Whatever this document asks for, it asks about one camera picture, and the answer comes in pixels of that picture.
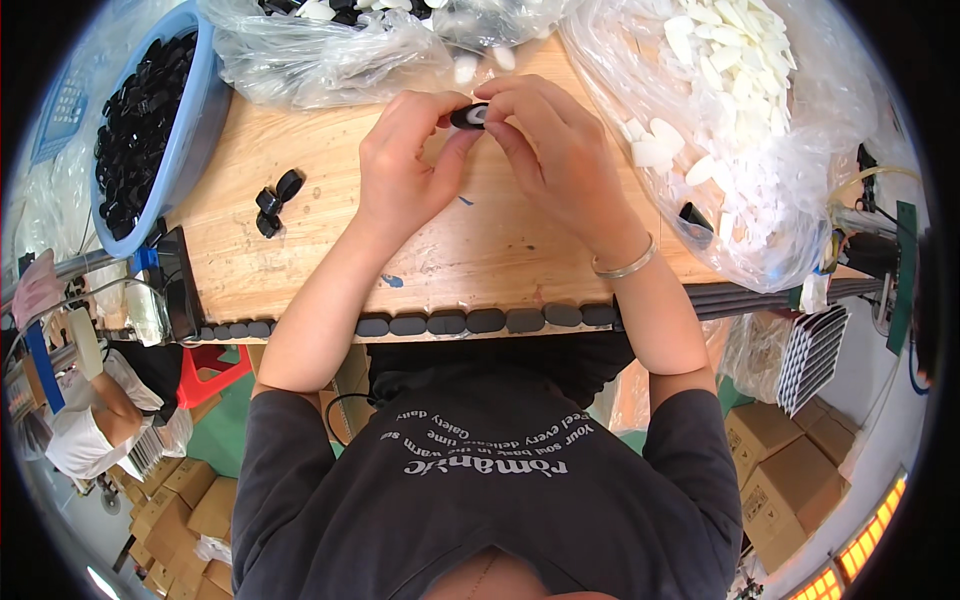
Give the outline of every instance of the forearm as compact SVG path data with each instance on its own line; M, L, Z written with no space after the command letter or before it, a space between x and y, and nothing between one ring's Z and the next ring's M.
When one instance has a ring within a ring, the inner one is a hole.
M312 394L340 367L373 283L402 245L363 219L350 222L287 306L264 351L259 385Z

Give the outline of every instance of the label on box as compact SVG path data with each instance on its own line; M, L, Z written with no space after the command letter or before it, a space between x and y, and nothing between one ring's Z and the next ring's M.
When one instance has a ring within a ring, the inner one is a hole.
M746 502L743 503L743 519L748 522L754 522L757 514L760 510L763 509L763 505L767 503L767 493L760 486L756 486L750 495L747 496Z

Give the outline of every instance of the blue mark on table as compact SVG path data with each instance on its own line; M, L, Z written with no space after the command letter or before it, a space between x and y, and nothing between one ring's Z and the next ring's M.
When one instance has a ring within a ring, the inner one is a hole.
M383 279L383 282L390 287L403 287L403 279L396 275L383 274L380 276L380 278Z

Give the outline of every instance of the black wire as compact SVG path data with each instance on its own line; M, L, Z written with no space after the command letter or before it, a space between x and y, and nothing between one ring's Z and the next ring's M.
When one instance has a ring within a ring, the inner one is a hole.
M337 437L337 433L333 430L333 425L330 424L330 409L333 407L334 404L343 400L345 397L355 397L355 396L376 400L376 398L374 398L373 396L370 396L369 394L340 394L339 396L330 400L330 403L326 405L326 408L324 408L324 422L326 423L326 428L329 430L330 435L333 436L333 439L337 441L337 444L339 444L344 448L346 448L347 445L344 444L343 441Z

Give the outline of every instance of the silver bracelet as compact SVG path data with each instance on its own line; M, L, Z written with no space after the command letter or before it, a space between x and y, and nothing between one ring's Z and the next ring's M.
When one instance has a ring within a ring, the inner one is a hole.
M619 279L625 277L634 271L639 271L643 268L645 264L650 262L650 259L654 257L654 254L657 252L657 242L654 241L654 234L650 231L647 231L647 235L650 236L650 248L647 249L647 252L643 253L643 256L630 263L626 267L621 269L616 269L614 271L597 271L597 260L596 256L593 257L593 272L596 273L601 279Z

